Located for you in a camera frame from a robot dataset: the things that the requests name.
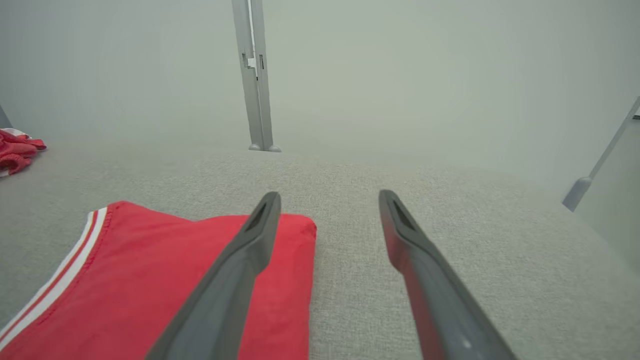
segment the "gray metal post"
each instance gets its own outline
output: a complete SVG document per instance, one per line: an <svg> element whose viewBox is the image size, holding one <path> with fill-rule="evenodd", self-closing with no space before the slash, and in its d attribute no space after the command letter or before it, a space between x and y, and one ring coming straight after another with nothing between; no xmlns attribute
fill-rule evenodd
<svg viewBox="0 0 640 360"><path fill-rule="evenodd" d="M591 182L593 181L593 178L596 176L596 174L598 174L598 171L600 171L602 164L604 164L604 162L607 160L607 158L611 154L611 151L613 151L613 148L616 146L616 144L618 143L618 140L620 140L620 137L622 136L622 134L625 132L625 129L629 125L629 122L637 118L636 113L638 112L639 108L640 108L640 96L637 97L636 102L631 107L631 110L629 110L627 117L625 117L625 120L622 122L622 125L620 125L620 127L618 128L618 131L613 136L613 139L611 139L611 142L609 142L607 148L602 153L602 156L600 157L596 165L593 167L593 170L591 170L591 173L589 173L589 176L581 177L580 179L578 179L575 182L575 184L573 184L573 187L571 188L571 190L569 190L569 193L566 195L566 197L562 201L563 205L566 206L569 210L575 211L575 208L578 207L580 200L582 200L582 197L591 186Z"/></svg>
<svg viewBox="0 0 640 360"><path fill-rule="evenodd" d="M251 135L251 146L249 146L249 150L264 150L262 124L260 123L258 85L255 78L255 70L248 64L249 59L255 58L253 53L249 5L246 0L231 0L231 2L234 9L238 57L244 88L244 104L246 106L246 116L249 120L249 134Z"/></svg>
<svg viewBox="0 0 640 360"><path fill-rule="evenodd" d="M238 58L244 88L244 104L249 120L249 150L275 151L271 133L271 106L267 76L267 53L264 39L262 1L231 0L236 25Z"/></svg>
<svg viewBox="0 0 640 360"><path fill-rule="evenodd" d="M264 37L264 14L262 0L251 0L253 16L253 37L255 40L255 61L258 74L258 94L260 97L260 119L262 121L262 139L268 151L280 152L273 144L271 132L271 104L269 103L269 76L267 67L267 43Z"/></svg>

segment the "gray carpet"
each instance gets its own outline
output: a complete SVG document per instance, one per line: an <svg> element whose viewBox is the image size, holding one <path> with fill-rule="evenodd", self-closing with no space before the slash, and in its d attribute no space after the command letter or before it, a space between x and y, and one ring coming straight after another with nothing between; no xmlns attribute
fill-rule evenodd
<svg viewBox="0 0 640 360"><path fill-rule="evenodd" d="M402 277L387 259L378 191L407 205L520 359L640 358L640 280L543 192L478 170L326 162L201 146L50 143L0 179L0 323L117 200L199 220L249 212L268 191L318 227L312 359L418 359Z"/></svg>

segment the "red shirt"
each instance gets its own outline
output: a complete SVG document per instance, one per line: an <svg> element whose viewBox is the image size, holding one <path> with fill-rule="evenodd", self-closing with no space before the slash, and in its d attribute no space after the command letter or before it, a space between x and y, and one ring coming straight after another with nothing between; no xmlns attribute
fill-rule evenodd
<svg viewBox="0 0 640 360"><path fill-rule="evenodd" d="M130 202L89 214L51 280L0 332L0 359L141 359L248 216L198 222ZM316 226L282 215L239 359L307 359Z"/></svg>

